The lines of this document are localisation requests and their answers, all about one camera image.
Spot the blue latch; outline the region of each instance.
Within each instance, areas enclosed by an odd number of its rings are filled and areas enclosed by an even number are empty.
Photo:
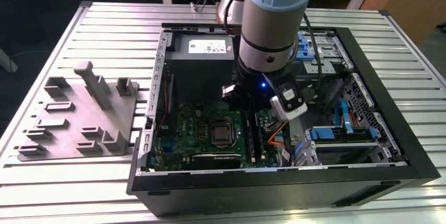
[[[370,136],[374,140],[378,139],[378,130],[374,127],[368,127]]]
[[[318,139],[318,133],[314,129],[310,130],[311,139]]]
[[[302,147],[303,147],[303,144],[302,144],[302,142],[300,142],[299,145],[295,147],[294,155],[298,155],[298,153],[299,153]]]
[[[342,123],[340,123],[340,116],[339,116],[339,108],[342,110]],[[350,116],[348,116],[348,107],[347,107],[347,102],[344,100],[338,101],[336,106],[334,108],[334,123],[336,126],[344,125],[347,129],[347,133],[352,134],[354,129],[351,128],[351,123],[350,123]]]
[[[335,134],[332,133],[332,130],[330,127],[324,128],[315,128],[315,131],[318,133],[319,139],[334,139]]]
[[[304,37],[298,33],[298,54],[295,55],[296,61],[312,61],[314,56],[308,49],[308,42],[304,40]]]

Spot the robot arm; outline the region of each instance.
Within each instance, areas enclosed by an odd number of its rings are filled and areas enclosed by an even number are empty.
[[[238,79],[231,96],[235,93],[255,98],[255,101],[242,100],[242,108],[254,104],[254,110],[266,105],[262,99],[267,98],[282,120],[294,119],[307,110],[294,77],[284,70],[295,54],[292,49],[307,2],[244,0],[243,6]],[[264,83],[268,90],[259,86]]]

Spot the aluminum table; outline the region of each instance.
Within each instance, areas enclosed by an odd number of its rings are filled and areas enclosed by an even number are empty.
[[[359,207],[187,216],[175,220],[246,223],[441,223],[446,219],[446,82],[390,16],[376,11],[307,9],[314,26],[348,27],[442,178],[399,190]],[[41,86],[49,76],[81,82],[72,71],[91,60],[93,72],[139,82],[132,138],[144,125],[155,49],[161,22],[215,23],[215,8],[203,14],[187,5],[84,2],[0,141],[0,220],[12,223],[111,223],[165,221],[125,194],[131,155],[19,162],[15,146],[33,124]]]

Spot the motherboard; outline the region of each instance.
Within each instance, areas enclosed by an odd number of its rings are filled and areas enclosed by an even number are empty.
[[[260,111],[258,124],[262,129],[270,121],[267,112]],[[251,162],[246,159],[240,112],[230,111],[223,101],[208,104],[182,103],[176,131],[160,137],[157,142],[156,170],[206,169],[203,166],[224,168],[235,164],[239,164],[239,168],[275,167],[276,148],[271,145],[264,149],[262,160]]]

